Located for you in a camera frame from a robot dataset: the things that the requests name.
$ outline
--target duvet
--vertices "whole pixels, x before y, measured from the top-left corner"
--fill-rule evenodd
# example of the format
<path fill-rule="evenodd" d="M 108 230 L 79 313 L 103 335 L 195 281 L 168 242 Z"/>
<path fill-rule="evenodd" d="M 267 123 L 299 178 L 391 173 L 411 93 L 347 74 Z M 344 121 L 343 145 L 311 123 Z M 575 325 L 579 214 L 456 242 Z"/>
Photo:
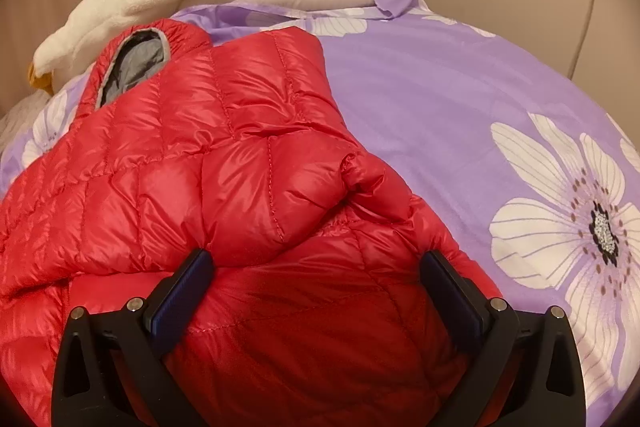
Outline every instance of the duvet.
<path fill-rule="evenodd" d="M 514 307 L 566 309 L 588 424 L 601 425 L 640 365 L 640 156 L 609 115 L 527 52 L 421 0 L 203 6 L 175 19 L 216 45 L 287 26 L 318 36 L 356 139 L 429 201 Z M 85 83 L 5 151 L 4 190 L 66 131 Z"/>
<path fill-rule="evenodd" d="M 146 297 L 194 248 L 216 277 L 166 363 L 211 425 L 421 427 L 466 369 L 422 254 L 500 295 L 348 132 L 315 36 L 135 26 L 0 203 L 0 369 L 37 425 L 69 312 Z"/>

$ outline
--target puffer jacket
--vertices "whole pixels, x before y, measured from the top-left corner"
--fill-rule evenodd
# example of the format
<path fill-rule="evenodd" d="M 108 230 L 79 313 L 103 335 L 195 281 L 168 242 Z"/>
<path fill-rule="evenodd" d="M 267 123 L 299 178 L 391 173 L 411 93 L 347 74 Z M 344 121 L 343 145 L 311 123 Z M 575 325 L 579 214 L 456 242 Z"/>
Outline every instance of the puffer jacket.
<path fill-rule="evenodd" d="M 348 132 L 314 36 L 138 26 L 0 206 L 0 370 L 37 425 L 69 311 L 147 296 L 196 247 L 218 272 L 166 364 L 213 425 L 424 427 L 466 359 L 420 254 L 498 295 Z"/>

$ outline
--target purple bedsheet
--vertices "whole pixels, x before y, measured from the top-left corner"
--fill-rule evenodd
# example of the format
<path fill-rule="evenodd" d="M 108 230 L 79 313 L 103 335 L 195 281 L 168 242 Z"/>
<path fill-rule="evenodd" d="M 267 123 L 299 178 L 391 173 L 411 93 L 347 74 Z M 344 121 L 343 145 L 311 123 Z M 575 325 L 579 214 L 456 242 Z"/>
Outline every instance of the purple bedsheet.
<path fill-rule="evenodd" d="M 231 4 L 174 18 L 214 44 L 289 25 L 317 35 L 356 138 L 434 208 L 514 307 L 567 311 L 588 425 L 601 425 L 640 365 L 640 156 L 596 103 L 517 46 L 419 0 L 376 4 Z M 64 133 L 85 83 L 5 151 L 0 195 Z"/>

